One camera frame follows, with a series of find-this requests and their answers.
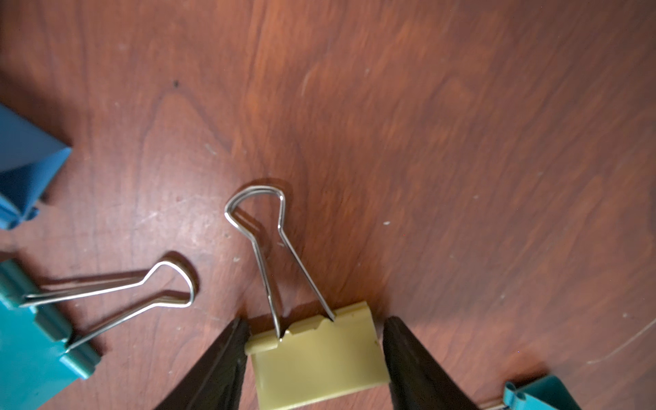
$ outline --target scratch on wood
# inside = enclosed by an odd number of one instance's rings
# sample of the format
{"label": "scratch on wood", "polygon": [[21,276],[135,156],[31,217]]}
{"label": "scratch on wood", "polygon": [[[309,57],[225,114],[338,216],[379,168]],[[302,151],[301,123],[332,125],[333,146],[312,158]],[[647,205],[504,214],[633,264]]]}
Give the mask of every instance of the scratch on wood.
{"label": "scratch on wood", "polygon": [[614,355],[618,354],[623,348],[625,348],[625,347],[627,347],[629,344],[633,343],[634,340],[636,340],[636,339],[637,339],[638,337],[640,337],[643,333],[645,333],[646,331],[648,331],[649,328],[651,328],[652,326],[654,326],[654,323],[656,323],[656,318],[654,318],[654,320],[652,320],[651,322],[649,322],[649,324],[647,324],[647,325],[646,325],[645,327],[643,327],[639,332],[637,332],[635,335],[633,335],[633,337],[631,337],[630,339],[628,339],[626,342],[622,343],[622,344],[620,345],[620,347],[618,347],[617,349],[613,350],[612,352],[608,353],[606,356],[604,356],[604,357],[602,357],[602,358],[600,358],[600,359],[595,359],[595,360],[590,360],[590,361],[588,361],[587,364],[589,364],[589,365],[594,365],[594,364],[597,364],[597,363],[599,363],[599,362],[601,362],[601,361],[604,361],[604,360],[607,360],[607,359],[612,358]]}

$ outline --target binder clip handle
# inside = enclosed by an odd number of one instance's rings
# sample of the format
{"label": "binder clip handle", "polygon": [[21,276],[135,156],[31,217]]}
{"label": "binder clip handle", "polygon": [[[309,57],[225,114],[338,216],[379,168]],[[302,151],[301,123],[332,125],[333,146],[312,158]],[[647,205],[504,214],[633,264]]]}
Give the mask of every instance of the binder clip handle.
{"label": "binder clip handle", "polygon": [[146,281],[148,281],[148,279],[155,273],[156,270],[162,266],[173,268],[182,276],[184,281],[189,286],[189,296],[187,298],[162,295],[147,300],[146,302],[139,304],[138,306],[135,306],[126,312],[123,312],[120,316],[113,318],[109,322],[99,326],[97,329],[91,331],[90,333],[82,337],[77,337],[75,340],[71,339],[69,344],[66,346],[66,352],[68,353],[81,344],[86,343],[90,339],[98,336],[99,334],[104,333],[112,327],[120,325],[124,321],[127,321],[139,314],[144,313],[146,310],[150,310],[158,306],[167,308],[186,308],[187,306],[190,306],[192,303],[194,303],[195,294],[197,292],[196,284],[192,279],[191,274],[180,264],[173,262],[172,260],[163,259],[156,263],[152,268],[150,268],[150,270],[145,275],[137,273],[130,277],[119,280],[107,279],[93,285],[70,287],[56,291],[25,295],[23,296],[24,302],[21,303],[20,307],[27,308],[30,306],[39,306],[42,304],[50,304],[62,302],[63,300],[102,295],[103,293],[115,292],[123,289],[129,289],[131,287],[141,286]]}
{"label": "binder clip handle", "polygon": [[294,247],[291,245],[289,242],[289,238],[287,238],[287,234],[285,234],[285,229],[284,229],[284,224],[285,224],[285,194],[282,192],[282,190],[273,187],[273,186],[267,186],[267,185],[254,185],[254,186],[249,186],[245,188],[244,190],[238,192],[235,196],[233,196],[228,203],[226,204],[226,208],[224,210],[224,214],[226,216],[226,219],[234,226],[237,228],[242,234],[244,234],[253,244],[253,251],[255,252],[255,258],[257,259],[257,266],[260,269],[260,274],[262,275],[262,281],[264,282],[264,288],[266,290],[266,297],[269,302],[269,309],[271,309],[271,316],[273,317],[274,320],[274,327],[276,328],[276,335],[278,339],[282,338],[282,330],[281,330],[281,325],[280,325],[280,317],[278,316],[276,307],[274,306],[274,300],[271,292],[271,285],[269,283],[268,276],[266,274],[266,263],[264,261],[264,256],[262,255],[262,250],[260,249],[260,245],[257,243],[257,238],[255,235],[248,230],[244,225],[240,224],[235,217],[233,216],[234,211],[237,209],[237,206],[247,198],[250,198],[252,196],[256,195],[261,195],[261,194],[268,194],[268,195],[275,195],[280,199],[280,211],[278,212],[278,234],[280,235],[280,239],[282,239],[282,242],[286,246],[287,249],[291,252],[291,254],[294,256],[294,259],[300,266],[301,270],[303,271],[303,274],[305,275],[305,278],[308,280],[310,283],[310,286],[312,287],[312,290],[314,293],[317,295],[317,298],[319,299],[319,302],[323,306],[323,309],[325,310],[326,314],[330,318],[330,320],[334,321],[335,320],[335,313],[330,309],[330,306],[326,303],[325,299],[323,298],[323,295],[321,295],[321,292],[319,292],[319,288],[317,288],[317,285],[314,283],[312,278],[310,277],[310,273],[308,270],[305,268],[305,265],[303,265],[303,262],[301,262],[300,257],[298,257],[298,253],[294,250]]}

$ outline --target white speck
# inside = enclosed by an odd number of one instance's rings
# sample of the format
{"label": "white speck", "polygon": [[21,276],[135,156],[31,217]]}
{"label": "white speck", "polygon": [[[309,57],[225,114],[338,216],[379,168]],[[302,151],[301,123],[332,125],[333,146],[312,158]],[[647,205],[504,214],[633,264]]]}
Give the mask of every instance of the white speck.
{"label": "white speck", "polygon": [[205,144],[205,149],[208,150],[210,154],[216,155],[216,151],[214,151],[209,144]]}

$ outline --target metal loop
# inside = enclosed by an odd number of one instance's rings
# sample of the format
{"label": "metal loop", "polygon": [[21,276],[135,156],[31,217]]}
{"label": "metal loop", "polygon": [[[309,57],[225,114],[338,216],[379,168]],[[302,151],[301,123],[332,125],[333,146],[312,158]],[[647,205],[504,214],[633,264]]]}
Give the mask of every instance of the metal loop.
{"label": "metal loop", "polygon": [[153,275],[153,273],[155,273],[157,269],[159,269],[162,266],[168,266],[170,268],[173,268],[176,272],[178,272],[182,276],[184,281],[189,286],[188,298],[180,298],[170,295],[164,295],[147,300],[146,302],[138,306],[135,306],[134,308],[128,310],[127,312],[122,313],[120,316],[112,319],[106,324],[101,325],[100,327],[91,331],[90,333],[82,337],[78,337],[75,340],[69,340],[69,344],[66,346],[66,352],[70,352],[71,350],[78,347],[79,345],[86,343],[90,339],[98,336],[100,333],[104,333],[109,329],[111,329],[112,327],[119,325],[124,321],[127,321],[151,308],[155,308],[158,306],[167,307],[167,308],[186,308],[187,306],[190,306],[192,303],[194,303],[194,298],[197,292],[196,284],[195,281],[192,279],[191,274],[181,265],[171,260],[164,259],[164,260],[160,260],[158,263],[155,264],[155,266],[150,268],[148,273],[146,273],[145,275],[135,274],[132,277],[128,277],[126,279],[109,279],[109,280],[101,281],[100,283],[96,283],[94,285],[78,286],[68,289],[61,289],[58,291],[25,295],[24,296],[25,301],[21,303],[20,307],[26,308],[29,306],[39,306],[42,304],[50,304],[50,303],[61,302],[63,300],[71,300],[71,299],[83,298],[88,296],[101,295],[103,293],[115,292],[123,289],[129,289],[131,287],[141,286],[146,281],[148,281],[148,279]]}
{"label": "metal loop", "polygon": [[328,304],[326,303],[325,299],[323,298],[323,295],[321,295],[321,292],[319,292],[319,288],[317,288],[317,285],[315,285],[314,281],[310,277],[310,273],[305,268],[305,265],[303,265],[303,262],[300,261],[298,254],[294,250],[294,247],[291,245],[291,243],[289,243],[289,239],[287,238],[287,235],[285,234],[285,230],[283,229],[283,225],[285,223],[285,194],[280,189],[275,188],[273,186],[267,186],[267,185],[249,186],[248,188],[245,188],[241,192],[237,193],[228,201],[228,203],[226,204],[226,208],[224,210],[224,214],[226,215],[226,219],[228,219],[230,224],[232,224],[232,226],[237,228],[242,234],[244,234],[248,239],[250,239],[251,243],[253,244],[253,251],[255,252],[255,258],[257,259],[257,266],[258,268],[260,268],[260,274],[262,275],[262,281],[264,282],[264,288],[266,290],[266,297],[269,301],[269,309],[271,309],[271,315],[273,316],[274,319],[274,327],[276,328],[276,335],[278,336],[278,338],[282,337],[280,317],[278,316],[276,307],[274,306],[274,300],[271,292],[271,285],[269,284],[269,278],[266,274],[266,263],[264,261],[264,257],[262,256],[260,245],[257,243],[257,238],[255,237],[255,235],[253,235],[251,231],[246,229],[244,225],[240,224],[232,215],[235,209],[237,209],[239,203],[241,203],[244,199],[260,194],[275,195],[280,199],[280,211],[278,213],[278,234],[280,235],[280,239],[282,239],[285,246],[290,250],[291,254],[294,256],[294,259],[300,266],[301,270],[303,271],[303,274],[305,274],[305,278],[310,283],[312,290],[317,295],[317,298],[319,299],[319,302],[323,306],[323,309],[326,311],[328,317],[331,320],[335,320],[335,314],[333,313],[332,309],[330,309],[330,306],[328,306]]}

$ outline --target silver wire handle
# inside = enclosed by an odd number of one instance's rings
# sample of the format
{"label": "silver wire handle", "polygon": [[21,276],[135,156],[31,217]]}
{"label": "silver wire handle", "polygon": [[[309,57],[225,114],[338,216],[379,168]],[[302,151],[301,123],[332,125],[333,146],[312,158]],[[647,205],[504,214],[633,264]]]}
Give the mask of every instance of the silver wire handle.
{"label": "silver wire handle", "polygon": [[120,291],[123,289],[129,289],[131,287],[137,287],[143,285],[148,278],[150,278],[157,269],[162,266],[169,266],[178,272],[184,281],[189,286],[189,297],[180,298],[169,295],[163,295],[156,297],[146,302],[135,306],[134,308],[128,310],[127,312],[122,313],[117,318],[112,319],[111,321],[101,325],[97,329],[87,333],[82,337],[77,337],[73,341],[69,340],[69,344],[66,346],[65,353],[70,352],[79,345],[88,342],[92,338],[98,336],[100,333],[104,333],[116,325],[120,325],[124,321],[132,319],[138,314],[144,313],[146,310],[155,308],[158,306],[167,307],[167,308],[186,308],[194,303],[195,294],[197,292],[196,284],[192,280],[190,273],[187,269],[183,268],[181,265],[171,261],[171,260],[160,260],[155,264],[148,273],[145,275],[135,274],[131,277],[125,279],[107,279],[88,286],[78,286],[67,289],[61,289],[57,291],[50,291],[44,293],[34,293],[23,296],[24,302],[21,303],[21,308],[27,308],[29,306],[39,306],[42,304],[50,304],[56,302],[62,302],[63,300],[71,300],[77,298],[83,298],[87,296],[102,295],[103,293]]}
{"label": "silver wire handle", "polygon": [[262,281],[264,282],[264,288],[266,289],[266,297],[269,300],[269,308],[271,309],[271,316],[273,316],[274,319],[274,326],[276,327],[276,335],[278,338],[282,338],[282,330],[280,326],[280,317],[278,316],[276,307],[274,306],[274,299],[271,294],[271,285],[269,284],[269,278],[266,274],[266,263],[264,261],[264,257],[262,256],[262,251],[260,250],[260,245],[257,243],[257,239],[255,238],[255,235],[244,225],[240,224],[234,216],[232,216],[232,213],[237,209],[237,206],[239,203],[241,203],[244,199],[255,196],[255,195],[260,195],[260,194],[269,194],[269,195],[275,195],[280,199],[280,211],[278,213],[278,234],[280,235],[280,239],[282,239],[283,243],[285,246],[290,250],[291,254],[294,256],[294,259],[296,259],[296,262],[300,266],[301,270],[305,274],[305,278],[310,282],[310,286],[312,287],[312,290],[314,293],[317,295],[317,298],[319,299],[319,302],[323,306],[323,309],[326,311],[326,314],[331,320],[335,320],[335,314],[333,311],[330,309],[330,306],[326,303],[325,299],[321,295],[321,292],[319,292],[319,288],[317,288],[317,285],[314,284],[314,281],[310,277],[310,274],[308,273],[308,270],[305,268],[305,265],[303,265],[303,262],[300,261],[300,258],[298,257],[298,254],[294,250],[294,247],[289,243],[289,239],[287,238],[287,235],[285,234],[285,230],[283,229],[283,225],[285,223],[285,194],[278,188],[275,188],[273,186],[267,186],[267,185],[254,185],[254,186],[249,186],[248,188],[245,188],[243,191],[237,193],[235,196],[233,196],[228,203],[226,204],[226,208],[224,211],[224,214],[226,215],[226,219],[234,226],[237,228],[242,234],[244,234],[248,239],[251,240],[251,243],[253,244],[253,251],[255,252],[255,258],[257,259],[257,266],[260,268],[260,274],[262,275]]}

